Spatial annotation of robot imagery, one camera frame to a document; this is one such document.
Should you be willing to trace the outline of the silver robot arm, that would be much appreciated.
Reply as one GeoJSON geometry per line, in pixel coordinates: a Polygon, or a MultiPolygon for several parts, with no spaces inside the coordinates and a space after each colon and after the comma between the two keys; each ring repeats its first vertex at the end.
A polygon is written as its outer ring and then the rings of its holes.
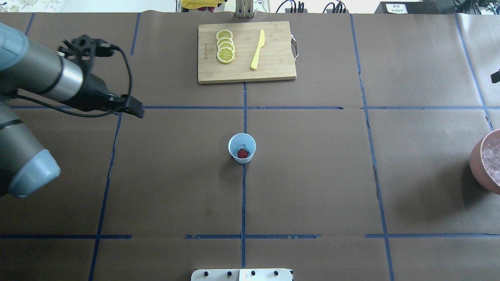
{"type": "Polygon", "coordinates": [[[36,192],[61,174],[55,158],[10,106],[23,100],[73,117],[97,119],[111,114],[143,118],[143,104],[132,96],[133,78],[125,52],[103,39],[84,34],[64,40],[55,53],[24,32],[0,25],[1,196],[19,199],[36,192]],[[127,93],[111,92],[93,73],[96,58],[119,52],[127,69],[127,93]]]}

